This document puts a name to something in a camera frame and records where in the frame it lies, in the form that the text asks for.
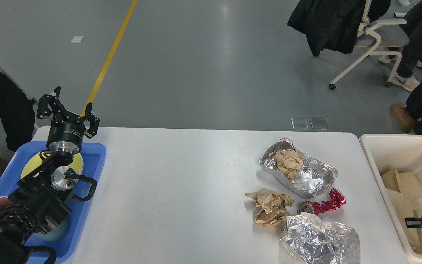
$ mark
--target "yellow floor line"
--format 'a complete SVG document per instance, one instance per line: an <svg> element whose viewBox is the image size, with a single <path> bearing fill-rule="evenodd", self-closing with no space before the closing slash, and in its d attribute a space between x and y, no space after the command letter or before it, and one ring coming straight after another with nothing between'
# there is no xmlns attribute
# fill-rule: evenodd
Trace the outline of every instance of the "yellow floor line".
<svg viewBox="0 0 422 264"><path fill-rule="evenodd" d="M90 92L90 95L89 95L89 98L87 99L86 104L89 104L90 102L94 102L94 99L97 95L97 92L99 91L102 81L104 80L104 76L107 73L108 67L110 66L110 62L112 61L112 58L115 55L115 51L117 50L118 44L120 43L120 40L122 39L123 33L125 31L126 26L128 25L128 21L131 17L131 14L133 13L133 10L134 10L134 7L136 6L137 1L138 0L134 0L131 3L131 6L129 7L128 13L126 14L126 17L123 21L122 27L120 28L117 34L117 37L115 39L114 44L112 45L112 48L110 49L110 52L108 53L104 66L102 67L102 70L99 73L99 77L97 77L97 81L95 82L94 88L92 88L92 91Z"/></svg>

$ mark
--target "black jacket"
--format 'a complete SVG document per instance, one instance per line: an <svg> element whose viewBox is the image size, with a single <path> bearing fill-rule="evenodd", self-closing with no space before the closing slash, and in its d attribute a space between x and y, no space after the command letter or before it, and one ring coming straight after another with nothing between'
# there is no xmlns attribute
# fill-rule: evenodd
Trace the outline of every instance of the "black jacket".
<svg viewBox="0 0 422 264"><path fill-rule="evenodd" d="M377 2L384 4L386 1L390 2L374 0L371 10L377 10ZM288 26L306 34L308 46L315 57L324 48L351 53L365 3L365 0L300 0L289 18ZM387 9L384 7L382 12L385 13ZM380 14L373 15L375 20L378 17Z"/></svg>

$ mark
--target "blue tray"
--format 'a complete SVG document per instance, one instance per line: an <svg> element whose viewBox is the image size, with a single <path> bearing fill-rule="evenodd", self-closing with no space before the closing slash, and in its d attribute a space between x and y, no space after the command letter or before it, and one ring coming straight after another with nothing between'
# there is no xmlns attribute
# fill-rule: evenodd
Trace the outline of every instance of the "blue tray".
<svg viewBox="0 0 422 264"><path fill-rule="evenodd" d="M0 179L0 197L7 196L15 189L17 189L17 182L21 178L22 169L25 164L35 154L41 150L46 149L46 142L28 142L19 149L7 165L6 170ZM100 172L104 167L105 155L107 150L104 145L99 143L84 143L82 144L81 155L84 160L84 169L82 175L94 178L97 182L100 178ZM90 185L84 182L79 182L75 186L75 194L79 197L85 197L89 192ZM90 202L76 202L71 200L67 206L72 210L69 214L69 231L60 240L56 242L46 242L35 236L30 236L25 246L48 246L56 250L56 263L61 264L69 259L73 254L79 237L84 227L87 212L89 211ZM28 264L42 264L47 259L48 254L34 253L30 257Z"/></svg>

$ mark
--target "white chair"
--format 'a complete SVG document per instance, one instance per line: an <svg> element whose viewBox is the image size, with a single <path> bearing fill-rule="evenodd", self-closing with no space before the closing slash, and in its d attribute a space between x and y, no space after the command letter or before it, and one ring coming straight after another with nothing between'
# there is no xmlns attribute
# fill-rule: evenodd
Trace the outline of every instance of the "white chair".
<svg viewBox="0 0 422 264"><path fill-rule="evenodd" d="M367 13L369 12L370 8L370 2L371 0L366 0L364 13L362 14L362 22L359 25L358 37L355 43L356 47L364 49L368 48L368 50L330 82L330 90L334 90L336 88L336 82L338 82L338 80L340 80L343 76L345 76L345 74L347 74L356 65L358 65L359 62L361 62L367 56L370 55L397 56L397 60L395 62L395 65L393 66L392 71L390 72L385 86L388 87L392 83L392 79L395 76L395 72L397 71L398 65L400 64L401 52L389 51L387 50L387 48L401 48L408 44L409 38L399 26L402 24L406 24L407 21L404 19L385 19L370 23L370 20L367 17Z"/></svg>
<svg viewBox="0 0 422 264"><path fill-rule="evenodd" d="M4 75L6 75L9 78L9 80L14 82L14 84L25 94L27 99L29 99L30 101L34 103L37 102L37 100L33 96L29 95L24 89L22 89L22 87L5 71L5 69L1 66L1 63L0 63L0 70L1 72L4 73ZM35 131L40 128L40 126L37 124L37 119L35 119L34 127L35 127Z"/></svg>

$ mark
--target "white plastic bin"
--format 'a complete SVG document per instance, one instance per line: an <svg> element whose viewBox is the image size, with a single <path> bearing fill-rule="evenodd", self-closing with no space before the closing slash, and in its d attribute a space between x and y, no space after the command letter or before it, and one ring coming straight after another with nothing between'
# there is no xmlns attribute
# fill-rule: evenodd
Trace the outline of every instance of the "white plastic bin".
<svg viewBox="0 0 422 264"><path fill-rule="evenodd" d="M417 254L411 249L380 177L392 169L397 169L399 173L410 171L414 172L422 185L422 136L365 134L360 137L360 143L408 259L422 263L422 254Z"/></svg>

